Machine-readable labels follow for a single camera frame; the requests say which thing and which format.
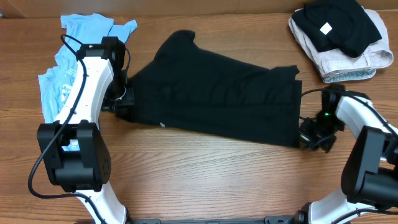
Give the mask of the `black mesh shirt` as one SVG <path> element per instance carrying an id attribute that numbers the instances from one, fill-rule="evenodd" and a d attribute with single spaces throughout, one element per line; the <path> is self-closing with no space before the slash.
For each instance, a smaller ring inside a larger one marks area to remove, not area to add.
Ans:
<path id="1" fill-rule="evenodd" d="M 174 32 L 127 81 L 126 121 L 297 147 L 302 82 L 295 65 L 264 68 L 199 48 Z"/>

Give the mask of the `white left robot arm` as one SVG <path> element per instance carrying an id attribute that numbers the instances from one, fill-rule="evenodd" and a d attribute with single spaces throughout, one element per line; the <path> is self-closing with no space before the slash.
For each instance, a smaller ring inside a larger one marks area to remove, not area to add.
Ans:
<path id="1" fill-rule="evenodd" d="M 55 121 L 37 130 L 41 155 L 29 174 L 28 189 L 38 198 L 78 198 L 94 223 L 132 223 L 109 182 L 111 156 L 99 123 L 102 111 L 126 118 L 134 106 L 127 87 L 130 52 L 117 37 L 103 37 L 99 44 L 81 44 L 72 54 L 77 75 Z"/>

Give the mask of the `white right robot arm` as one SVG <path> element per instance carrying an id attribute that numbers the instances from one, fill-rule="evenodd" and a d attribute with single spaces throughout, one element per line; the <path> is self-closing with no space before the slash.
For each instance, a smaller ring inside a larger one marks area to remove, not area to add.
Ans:
<path id="1" fill-rule="evenodd" d="M 336 132 L 348 128 L 356 142 L 340 186 L 325 198 L 306 203 L 289 223 L 350 223 L 365 213 L 397 215 L 397 128 L 364 93 L 331 84 L 319 90 L 322 109 L 299 127 L 300 147 L 329 152 Z"/>

